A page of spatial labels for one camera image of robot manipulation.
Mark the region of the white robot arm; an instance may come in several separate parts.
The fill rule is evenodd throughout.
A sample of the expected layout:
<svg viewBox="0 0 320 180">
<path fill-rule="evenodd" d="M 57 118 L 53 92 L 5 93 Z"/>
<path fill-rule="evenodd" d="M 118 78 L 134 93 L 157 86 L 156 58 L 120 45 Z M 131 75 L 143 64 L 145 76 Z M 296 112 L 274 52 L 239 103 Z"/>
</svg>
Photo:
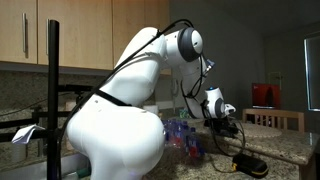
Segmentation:
<svg viewBox="0 0 320 180">
<path fill-rule="evenodd" d="M 115 67 L 89 98 L 75 108 L 66 132 L 71 145 L 89 158 L 91 180 L 141 180 L 163 155 L 165 130 L 158 115 L 140 105 L 155 90 L 160 71 L 177 67 L 191 116 L 224 119 L 235 108 L 218 88 L 200 103 L 192 94 L 213 63 L 203 57 L 203 41 L 192 27 L 168 35 L 141 29 Z"/>
</svg>

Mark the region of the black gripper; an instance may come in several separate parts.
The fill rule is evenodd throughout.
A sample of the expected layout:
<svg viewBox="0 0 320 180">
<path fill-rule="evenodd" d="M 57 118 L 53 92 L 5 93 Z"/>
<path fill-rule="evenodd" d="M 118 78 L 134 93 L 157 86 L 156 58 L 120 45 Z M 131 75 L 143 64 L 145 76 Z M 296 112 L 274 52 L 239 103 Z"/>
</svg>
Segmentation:
<svg viewBox="0 0 320 180">
<path fill-rule="evenodd" d="M 204 126 L 208 127 L 210 131 L 216 136 L 234 138 L 235 135 L 239 132 L 237 126 L 234 123 L 230 123 L 227 118 L 206 119 L 204 122 Z"/>
</svg>

